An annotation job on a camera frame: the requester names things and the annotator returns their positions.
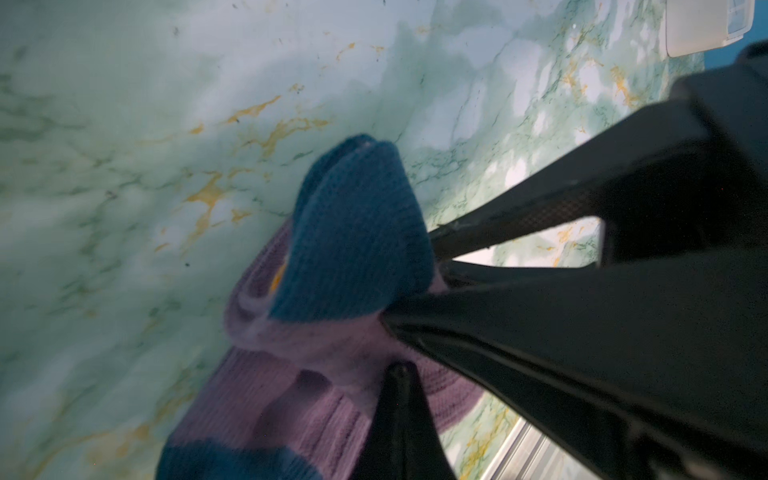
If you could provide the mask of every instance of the pair of socks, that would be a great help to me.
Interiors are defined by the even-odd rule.
[[[171,434],[158,480],[349,477],[386,367],[417,365],[439,432],[482,391],[393,339],[389,304],[447,290],[396,147],[360,135],[310,169],[230,296],[233,348]]]

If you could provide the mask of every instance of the white container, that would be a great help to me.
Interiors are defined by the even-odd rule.
[[[667,0],[667,53],[730,45],[752,28],[754,15],[755,0]]]

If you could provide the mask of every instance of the sock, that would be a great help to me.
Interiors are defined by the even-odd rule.
[[[416,363],[444,431],[482,391],[393,339],[390,303],[447,290],[394,145],[351,138],[307,174],[294,217],[235,286],[234,347],[168,440],[157,477],[337,480],[392,362]]]

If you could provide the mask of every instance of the marble table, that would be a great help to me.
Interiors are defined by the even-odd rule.
[[[0,5],[0,477],[152,478],[227,342],[223,302],[319,154],[395,141],[430,227],[632,111],[659,0]],[[577,266],[595,219],[473,261]],[[479,478],[515,414],[443,436]]]

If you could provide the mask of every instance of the knit fabric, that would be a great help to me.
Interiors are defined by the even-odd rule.
[[[323,155],[288,220],[235,286],[234,347],[168,439],[157,478],[342,480],[386,367],[414,362],[439,432],[482,391],[397,342],[390,303],[447,290],[394,145],[361,135]]]

